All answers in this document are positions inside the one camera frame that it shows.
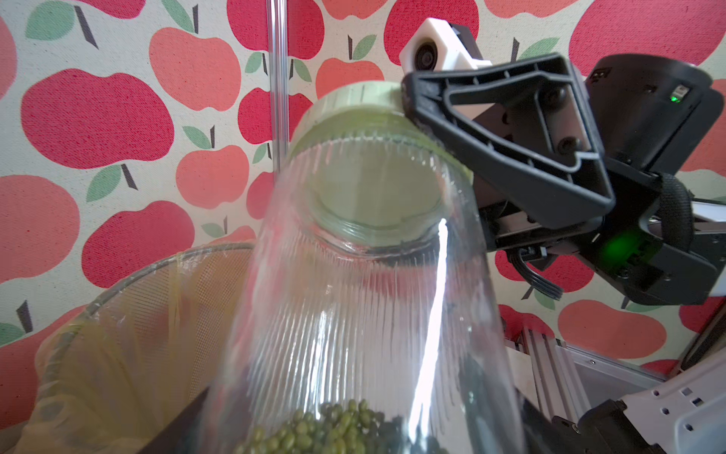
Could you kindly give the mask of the ribbed glass jar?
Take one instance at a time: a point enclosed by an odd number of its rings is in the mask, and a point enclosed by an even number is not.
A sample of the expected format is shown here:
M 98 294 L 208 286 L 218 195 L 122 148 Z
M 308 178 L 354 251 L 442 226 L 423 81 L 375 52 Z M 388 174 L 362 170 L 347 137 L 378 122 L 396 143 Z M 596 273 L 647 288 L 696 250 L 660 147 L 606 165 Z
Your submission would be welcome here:
M 330 140 L 277 175 L 201 453 L 523 453 L 472 188 L 426 149 Z

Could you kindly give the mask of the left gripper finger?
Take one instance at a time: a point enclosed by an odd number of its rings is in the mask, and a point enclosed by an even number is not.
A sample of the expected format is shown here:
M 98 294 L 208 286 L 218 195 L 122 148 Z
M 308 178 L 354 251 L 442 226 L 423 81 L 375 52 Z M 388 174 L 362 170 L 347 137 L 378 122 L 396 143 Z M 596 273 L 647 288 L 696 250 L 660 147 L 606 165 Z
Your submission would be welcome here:
M 197 452 L 200 421 L 209 389 L 204 389 L 138 454 L 192 454 Z

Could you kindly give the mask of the green jar lid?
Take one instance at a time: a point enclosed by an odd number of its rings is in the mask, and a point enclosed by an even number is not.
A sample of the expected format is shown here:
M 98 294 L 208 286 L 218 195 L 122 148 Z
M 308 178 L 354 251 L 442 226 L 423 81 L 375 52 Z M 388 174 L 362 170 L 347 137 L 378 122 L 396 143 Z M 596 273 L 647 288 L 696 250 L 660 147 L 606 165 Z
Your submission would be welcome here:
M 460 170 L 468 182 L 472 170 L 448 152 L 427 129 L 408 119 L 402 85 L 392 81 L 363 81 L 340 87 L 312 105 L 299 121 L 289 145 L 287 162 L 315 145 L 338 139 L 383 138 L 426 149 Z

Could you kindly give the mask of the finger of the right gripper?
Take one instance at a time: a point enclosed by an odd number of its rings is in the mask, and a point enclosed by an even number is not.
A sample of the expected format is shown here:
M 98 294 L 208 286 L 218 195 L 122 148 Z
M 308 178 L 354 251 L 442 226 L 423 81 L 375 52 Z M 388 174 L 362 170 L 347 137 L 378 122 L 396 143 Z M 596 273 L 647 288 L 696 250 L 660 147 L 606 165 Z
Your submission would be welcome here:
M 600 218 L 616 205 L 582 78 L 564 56 L 414 71 L 402 97 L 407 118 L 542 227 Z

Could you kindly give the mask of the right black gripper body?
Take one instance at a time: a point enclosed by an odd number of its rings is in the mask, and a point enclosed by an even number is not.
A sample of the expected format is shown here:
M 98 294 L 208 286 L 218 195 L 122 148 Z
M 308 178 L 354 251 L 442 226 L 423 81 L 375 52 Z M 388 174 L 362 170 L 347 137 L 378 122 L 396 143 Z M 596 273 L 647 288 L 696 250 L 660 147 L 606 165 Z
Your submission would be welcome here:
M 725 226 L 698 229 L 676 174 L 721 114 L 723 96 L 696 66 L 645 54 L 605 57 L 582 82 L 604 146 L 613 210 L 548 229 L 497 197 L 481 211 L 484 231 L 527 282 L 552 298 L 562 288 L 529 262 L 576 255 L 635 303 L 703 303 L 724 267 Z

